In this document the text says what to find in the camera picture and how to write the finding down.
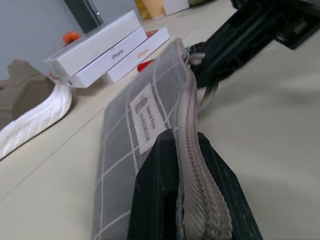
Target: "sneaker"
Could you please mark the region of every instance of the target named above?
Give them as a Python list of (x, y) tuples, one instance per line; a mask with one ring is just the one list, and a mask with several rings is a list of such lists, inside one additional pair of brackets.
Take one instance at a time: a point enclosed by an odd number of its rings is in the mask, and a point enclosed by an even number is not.
[(61, 120), (71, 107), (67, 86), (53, 82), (27, 61), (13, 60), (0, 81), (0, 161)]

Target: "black device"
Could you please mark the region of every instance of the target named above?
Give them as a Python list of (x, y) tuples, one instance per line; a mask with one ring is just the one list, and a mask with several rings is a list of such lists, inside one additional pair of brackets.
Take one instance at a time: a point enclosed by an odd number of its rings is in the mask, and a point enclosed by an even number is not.
[(64, 0), (64, 2), (85, 34), (104, 23), (91, 0)]
[[(242, 68), (272, 40), (294, 50), (320, 28), (320, 0), (231, 0), (237, 12), (191, 53), (205, 53), (193, 66), (197, 87), (214, 87)], [(262, 240), (236, 175), (201, 133), (205, 163), (230, 210), (232, 240)], [(179, 185), (172, 131), (160, 134), (136, 181), (128, 240), (176, 240)]]
[[(262, 240), (236, 175), (198, 133), (205, 163), (219, 187), (232, 219), (233, 240)], [(135, 180), (128, 240), (176, 240), (179, 167), (171, 129), (161, 133)]]

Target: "zipper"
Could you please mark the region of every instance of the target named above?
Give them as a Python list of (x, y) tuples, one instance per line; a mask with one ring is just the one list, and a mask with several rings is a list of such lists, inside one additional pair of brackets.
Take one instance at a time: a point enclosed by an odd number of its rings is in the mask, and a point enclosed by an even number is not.
[(229, 210), (206, 166), (198, 142), (196, 77), (187, 66), (189, 56), (181, 40), (175, 42), (186, 74), (177, 111), (176, 135), (185, 237), (187, 240), (230, 240), (232, 224)]

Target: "white object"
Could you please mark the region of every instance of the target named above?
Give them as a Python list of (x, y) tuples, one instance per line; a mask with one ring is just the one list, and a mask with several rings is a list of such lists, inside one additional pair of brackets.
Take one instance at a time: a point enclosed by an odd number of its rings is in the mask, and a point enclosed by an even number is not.
[(122, 61), (111, 68), (107, 73), (102, 75), (101, 79), (109, 84), (117, 83), (134, 67), (136, 67), (150, 54), (152, 54), (157, 48), (164, 44), (169, 38), (170, 35), (166, 27), (159, 29), (154, 35), (145, 40)]
[(141, 26), (75, 75), (60, 76), (59, 79), (62, 84), (73, 88), (87, 88), (146, 39), (146, 32)]
[(43, 62), (53, 74), (71, 77), (140, 26), (135, 12), (128, 12), (110, 24), (96, 28)]
[(152, 148), (158, 135), (167, 130), (149, 83), (130, 103), (140, 155)]
[(71, 102), (69, 87), (57, 82), (45, 101), (0, 131), (0, 159), (65, 116)]
[(171, 15), (190, 8), (188, 0), (163, 0), (165, 14)]

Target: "fabric label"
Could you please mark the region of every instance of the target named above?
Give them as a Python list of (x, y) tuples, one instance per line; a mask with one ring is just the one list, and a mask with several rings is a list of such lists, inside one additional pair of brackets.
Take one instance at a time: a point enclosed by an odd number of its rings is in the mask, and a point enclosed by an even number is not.
[(158, 135), (167, 128), (150, 83), (135, 97), (130, 107), (141, 155), (152, 148)]

